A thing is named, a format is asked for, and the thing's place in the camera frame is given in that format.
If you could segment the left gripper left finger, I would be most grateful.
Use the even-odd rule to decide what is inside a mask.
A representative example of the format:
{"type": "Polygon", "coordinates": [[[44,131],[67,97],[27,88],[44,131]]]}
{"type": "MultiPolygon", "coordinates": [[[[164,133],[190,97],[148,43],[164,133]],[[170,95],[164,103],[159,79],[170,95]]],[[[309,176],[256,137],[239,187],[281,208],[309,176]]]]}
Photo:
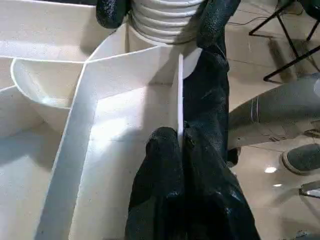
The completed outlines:
{"type": "Polygon", "coordinates": [[[132,184],[129,240],[185,239],[185,180],[178,136],[160,127],[149,137],[132,184]]]}

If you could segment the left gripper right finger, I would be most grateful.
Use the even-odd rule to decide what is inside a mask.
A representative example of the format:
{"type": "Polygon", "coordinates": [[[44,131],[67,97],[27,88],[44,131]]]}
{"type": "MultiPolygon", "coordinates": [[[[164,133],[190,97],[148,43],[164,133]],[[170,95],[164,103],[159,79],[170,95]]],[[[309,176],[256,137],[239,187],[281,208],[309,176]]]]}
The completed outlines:
{"type": "Polygon", "coordinates": [[[183,168],[188,239],[260,239],[236,176],[196,128],[184,131],[183,168]]]}

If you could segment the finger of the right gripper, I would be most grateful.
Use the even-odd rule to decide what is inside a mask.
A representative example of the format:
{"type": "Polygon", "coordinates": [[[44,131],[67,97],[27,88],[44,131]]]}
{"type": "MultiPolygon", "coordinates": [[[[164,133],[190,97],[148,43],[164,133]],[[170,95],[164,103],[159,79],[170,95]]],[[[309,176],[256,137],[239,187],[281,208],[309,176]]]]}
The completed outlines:
{"type": "Polygon", "coordinates": [[[201,49],[219,46],[225,49],[225,26],[236,12],[239,0],[209,0],[199,19],[196,45],[201,49]]]}
{"type": "Polygon", "coordinates": [[[106,29],[119,28],[131,10],[130,0],[97,0],[96,19],[106,29]]]}

